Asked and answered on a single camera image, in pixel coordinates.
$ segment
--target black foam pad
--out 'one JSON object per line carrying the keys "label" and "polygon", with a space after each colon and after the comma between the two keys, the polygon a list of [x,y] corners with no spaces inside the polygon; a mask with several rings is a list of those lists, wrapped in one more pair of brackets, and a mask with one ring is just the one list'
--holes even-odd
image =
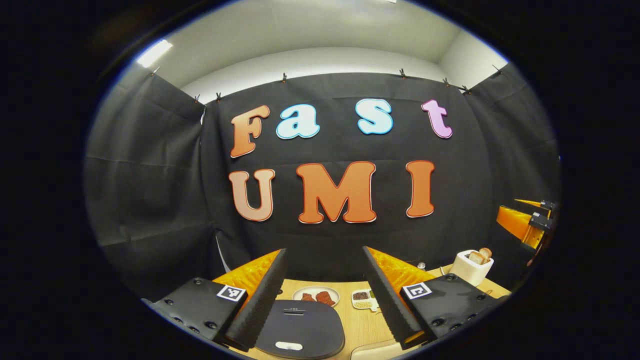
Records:
{"label": "black foam pad", "polygon": [[255,346],[287,272],[285,254],[286,249],[280,250],[255,293],[227,330],[229,345],[238,350],[248,351]]}
{"label": "black foam pad", "polygon": [[421,331],[422,327],[397,296],[387,277],[382,272],[382,269],[380,269],[373,255],[369,252],[369,249],[367,249],[366,246],[363,246],[362,249],[367,260],[369,260],[367,262],[369,266],[365,268],[365,275],[369,281],[369,285],[371,285],[371,290],[376,294],[376,300],[378,300],[378,305],[380,305],[382,316],[385,318],[389,330],[394,335],[394,339],[396,339],[403,348],[420,343],[423,341],[421,338],[417,338],[410,343],[405,343],[407,338]]}

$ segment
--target ceiling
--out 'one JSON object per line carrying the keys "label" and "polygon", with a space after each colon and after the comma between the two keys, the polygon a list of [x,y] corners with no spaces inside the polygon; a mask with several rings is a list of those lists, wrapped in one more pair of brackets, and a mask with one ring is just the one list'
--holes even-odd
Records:
{"label": "ceiling", "polygon": [[364,47],[438,63],[461,29],[398,0],[240,0],[166,37],[151,66],[178,88],[258,56],[309,47]]}

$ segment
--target bread slice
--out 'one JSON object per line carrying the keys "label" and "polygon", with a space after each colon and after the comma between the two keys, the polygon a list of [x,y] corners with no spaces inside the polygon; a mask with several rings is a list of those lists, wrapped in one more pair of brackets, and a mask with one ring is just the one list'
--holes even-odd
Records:
{"label": "bread slice", "polygon": [[480,252],[480,254],[482,254],[482,256],[484,256],[487,259],[491,257],[491,250],[489,250],[489,248],[487,247],[483,247],[478,251]]}
{"label": "bread slice", "polygon": [[478,265],[482,265],[485,259],[486,258],[477,251],[472,251],[471,254],[469,254],[469,260],[475,262]]}

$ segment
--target pink letter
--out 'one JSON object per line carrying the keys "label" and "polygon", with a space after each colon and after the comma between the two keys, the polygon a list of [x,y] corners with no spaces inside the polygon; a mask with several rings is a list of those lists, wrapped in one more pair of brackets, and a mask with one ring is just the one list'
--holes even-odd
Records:
{"label": "pink letter", "polygon": [[453,135],[453,130],[449,126],[445,126],[442,115],[447,116],[447,110],[438,106],[435,100],[429,100],[422,104],[422,110],[429,114],[431,128],[433,132],[443,139],[448,139]]}

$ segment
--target seeds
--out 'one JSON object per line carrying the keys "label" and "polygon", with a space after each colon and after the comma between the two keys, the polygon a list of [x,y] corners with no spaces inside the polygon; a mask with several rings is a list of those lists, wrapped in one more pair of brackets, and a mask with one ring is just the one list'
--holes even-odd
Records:
{"label": "seeds", "polygon": [[353,294],[353,300],[364,300],[364,299],[368,299],[369,296],[367,295],[367,293],[355,293]]}
{"label": "seeds", "polygon": [[355,303],[355,306],[359,309],[369,309],[372,304],[368,301],[358,301]]}

